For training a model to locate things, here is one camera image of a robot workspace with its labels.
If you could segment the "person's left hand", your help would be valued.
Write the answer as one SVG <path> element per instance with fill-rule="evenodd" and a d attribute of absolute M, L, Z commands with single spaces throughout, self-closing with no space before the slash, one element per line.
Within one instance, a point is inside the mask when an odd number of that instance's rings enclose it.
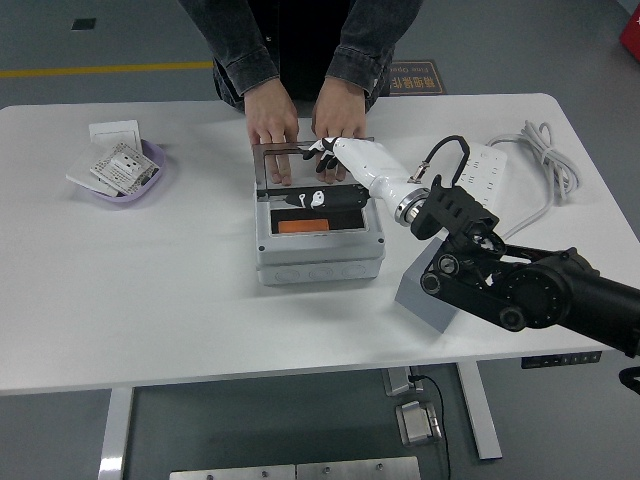
<path fill-rule="evenodd" d="M 326 77 L 313 108 L 312 131 L 318 139 L 364 138 L 364 90 L 345 80 Z"/>

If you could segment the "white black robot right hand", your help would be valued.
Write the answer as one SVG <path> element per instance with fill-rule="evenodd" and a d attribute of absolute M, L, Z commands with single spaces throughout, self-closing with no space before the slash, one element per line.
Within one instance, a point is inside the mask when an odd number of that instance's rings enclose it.
<path fill-rule="evenodd" d="M 320 159 L 316 169 L 342 164 L 354 185 L 294 187 L 290 191 L 269 188 L 265 159 L 299 154 L 304 160 Z M 362 209 L 370 198 L 380 199 L 396 222 L 408 224 L 408 212 L 426 200 L 428 190 L 409 179 L 409 173 L 381 144 L 370 139 L 343 137 L 314 142 L 262 144 L 253 147 L 257 195 L 260 200 L 282 196 L 292 206 L 339 212 Z"/>

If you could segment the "person's right hand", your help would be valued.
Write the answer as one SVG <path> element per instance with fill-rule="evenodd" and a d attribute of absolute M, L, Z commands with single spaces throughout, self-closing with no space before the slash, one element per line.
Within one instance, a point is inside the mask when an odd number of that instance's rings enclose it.
<path fill-rule="evenodd" d="M 297 110 L 279 78 L 244 94 L 246 128 L 252 146 L 294 143 L 299 133 Z"/>

